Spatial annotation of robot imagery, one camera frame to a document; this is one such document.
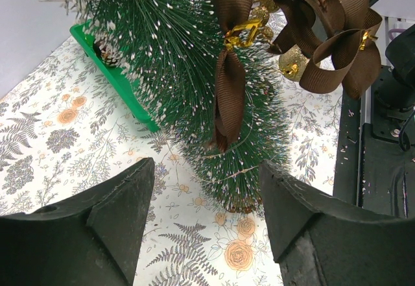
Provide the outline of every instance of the gray wall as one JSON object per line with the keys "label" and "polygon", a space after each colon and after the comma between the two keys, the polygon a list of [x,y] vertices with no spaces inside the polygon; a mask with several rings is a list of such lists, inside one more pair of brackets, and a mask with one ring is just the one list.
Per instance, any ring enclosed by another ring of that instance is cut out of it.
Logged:
{"label": "gray wall", "polygon": [[0,99],[70,36],[74,21],[58,3],[0,0]]}

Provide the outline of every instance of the black machine part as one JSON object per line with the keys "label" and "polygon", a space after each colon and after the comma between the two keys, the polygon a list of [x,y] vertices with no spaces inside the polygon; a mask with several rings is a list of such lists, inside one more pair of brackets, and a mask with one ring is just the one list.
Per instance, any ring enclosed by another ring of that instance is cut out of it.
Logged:
{"label": "black machine part", "polygon": [[387,80],[376,89],[384,106],[395,110],[412,110],[415,104],[415,25],[394,38],[385,55],[394,66],[394,80]]}
{"label": "black machine part", "polygon": [[414,47],[415,26],[389,44],[394,68],[383,66],[361,111],[360,101],[343,95],[333,191],[350,204],[402,218],[415,216]]}
{"label": "black machine part", "polygon": [[414,218],[345,203],[269,161],[259,175],[271,249],[285,286],[415,285]]}
{"label": "black machine part", "polygon": [[132,286],[154,161],[26,215],[0,217],[0,285]]}

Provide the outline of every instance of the wire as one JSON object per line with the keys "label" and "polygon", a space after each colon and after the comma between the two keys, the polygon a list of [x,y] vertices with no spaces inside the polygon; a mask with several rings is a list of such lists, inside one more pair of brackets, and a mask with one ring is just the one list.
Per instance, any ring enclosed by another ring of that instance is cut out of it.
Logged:
{"label": "wire", "polygon": [[414,120],[415,110],[411,113],[410,117],[403,124],[401,131],[399,132],[399,146],[403,152],[409,151],[410,142],[409,137],[405,133],[405,129],[408,127],[409,123]]}
{"label": "wire", "polygon": [[406,31],[406,29],[390,29],[389,31],[388,31],[388,35],[389,35],[389,38],[390,38],[390,40],[392,41],[392,40],[394,40],[395,39],[395,33],[402,33],[402,32],[405,32]]}

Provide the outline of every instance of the screw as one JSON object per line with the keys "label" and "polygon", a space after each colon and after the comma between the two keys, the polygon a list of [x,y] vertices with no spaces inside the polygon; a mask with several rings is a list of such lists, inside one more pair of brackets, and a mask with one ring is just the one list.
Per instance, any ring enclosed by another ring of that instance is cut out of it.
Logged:
{"label": "screw", "polygon": [[391,131],[390,134],[392,135],[392,137],[397,138],[397,137],[399,137],[400,132],[401,131],[399,129],[395,129],[395,130]]}

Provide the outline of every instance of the miniature christmas tree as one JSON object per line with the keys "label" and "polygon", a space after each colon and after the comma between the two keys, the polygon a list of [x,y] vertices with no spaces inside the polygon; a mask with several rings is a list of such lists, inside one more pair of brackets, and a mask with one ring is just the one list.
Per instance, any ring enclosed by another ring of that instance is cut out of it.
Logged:
{"label": "miniature christmas tree", "polygon": [[286,115],[278,71],[264,43],[238,49],[246,70],[243,125],[224,153],[211,146],[217,56],[223,34],[211,0],[65,0],[90,19],[136,97],[191,164],[203,190],[229,211],[261,206],[258,165],[287,164]]}

